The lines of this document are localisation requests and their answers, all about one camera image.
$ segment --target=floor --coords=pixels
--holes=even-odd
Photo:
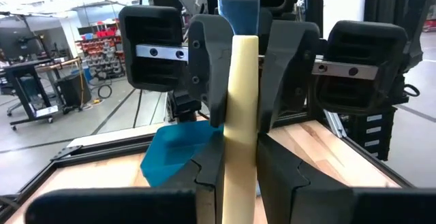
[[[436,33],[422,34],[425,60],[412,69],[406,81],[421,90],[421,96],[399,106],[394,120],[389,161],[393,170],[418,187],[436,187]],[[50,91],[48,81],[43,85]],[[19,125],[12,131],[9,122],[25,117],[24,110],[6,116],[15,97],[0,96],[0,195],[16,193],[37,174],[49,159],[74,138],[120,129],[134,123],[139,91],[125,78],[112,83],[112,96],[82,112],[57,115],[46,121]],[[145,91],[137,126],[161,123],[165,95]]]

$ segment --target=wooden surface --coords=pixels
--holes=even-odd
[[[318,122],[281,127],[270,136],[307,163],[353,187],[398,187],[372,164]],[[57,170],[7,221],[23,224],[25,209],[37,196],[66,188],[147,187],[140,171],[144,154],[118,157]],[[261,198],[256,199],[255,224],[266,224]]]

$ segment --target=white wall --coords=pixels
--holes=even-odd
[[[55,43],[59,50],[69,49],[69,45],[62,27],[47,29],[47,30],[39,31],[37,33],[41,33],[44,35],[44,43],[46,43],[47,47],[50,50],[55,49]]]
[[[59,19],[55,17],[27,16],[26,20],[32,31],[61,27]],[[17,19],[17,17],[8,17],[0,20],[0,27],[19,28],[26,27],[26,24],[22,20]]]
[[[88,23],[95,23],[107,19],[118,18],[118,14],[123,9],[122,5],[104,5],[100,7],[86,7],[77,10],[78,17],[82,26],[89,26]]]
[[[77,57],[78,53],[82,52],[76,46],[76,41],[82,39],[77,28],[82,27],[82,24],[80,23],[77,12],[70,11],[65,14],[67,17],[61,19],[61,26],[65,37],[67,38],[69,50],[71,51],[72,56]]]
[[[365,0],[324,0],[324,38],[340,20],[363,20]]]

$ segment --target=table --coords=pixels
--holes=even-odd
[[[74,140],[70,146],[101,144],[121,138],[136,138],[156,132],[165,124],[124,129]],[[400,187],[400,184],[377,169],[349,144],[333,135],[317,121],[308,121],[273,129],[269,136],[288,150],[321,170],[323,173],[351,187]],[[30,195],[26,202],[6,221],[6,224],[22,224],[26,207],[36,197],[56,189],[148,187],[142,176],[140,163],[145,152],[101,161],[57,168],[44,183]],[[262,198],[256,199],[255,224],[266,224]]]

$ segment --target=black metal frame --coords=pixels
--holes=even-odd
[[[324,122],[324,118],[315,118],[314,116],[311,116],[310,114],[312,113],[309,111],[309,108],[310,107],[307,107],[303,112],[299,113],[284,114],[274,123],[274,127],[282,127],[312,120],[318,120],[325,126],[326,123]],[[136,153],[143,153],[150,146],[154,135],[154,133],[151,133],[90,146],[77,146],[66,154],[68,157],[52,159],[52,161],[43,170],[41,170],[19,191],[15,202],[19,206],[24,204],[32,196],[32,194],[35,193],[38,188],[40,188],[41,185],[59,168],[111,159],[115,157],[122,157]],[[380,160],[369,154],[365,149],[357,145],[350,138],[343,138],[342,140],[401,187],[414,187],[410,182],[399,176],[387,165],[383,164]],[[16,209],[13,206],[6,206],[3,209],[0,208],[0,223],[6,222],[15,212]]]
[[[305,12],[305,21],[313,22],[318,25],[320,29],[320,37],[328,37],[323,36],[324,32],[324,0],[306,0],[306,12]]]
[[[37,61],[36,64],[42,64],[44,63],[44,61]],[[46,108],[49,108],[51,106],[50,100],[44,90],[44,87],[42,86],[42,83],[38,77],[38,74],[36,72],[35,69],[35,64],[30,63],[29,65],[26,65],[24,63],[24,65],[16,65],[16,66],[11,66],[11,67],[6,67],[4,69],[4,72],[6,73],[7,76],[7,80],[8,82],[10,82],[12,84],[12,86],[14,87],[15,93],[18,96],[21,105],[23,106],[23,108],[25,109],[25,112],[28,116],[28,118],[26,119],[22,119],[19,121],[13,121],[10,122],[10,125],[14,126],[15,125],[19,125],[22,123],[28,123],[28,122],[32,122],[32,121],[39,121],[39,120],[46,120],[49,118],[52,118],[52,115],[44,115],[44,116],[38,116],[36,117],[34,111],[31,109],[30,105],[29,105],[29,98],[27,97],[27,94],[23,88],[23,84],[21,81],[21,77],[23,77],[24,75],[31,75],[32,78],[35,80],[37,89],[39,94],[42,96],[42,99],[44,101],[44,105],[46,106]]]
[[[422,60],[420,36],[432,0],[365,0],[364,21],[392,23],[406,30],[410,43],[402,72]]]

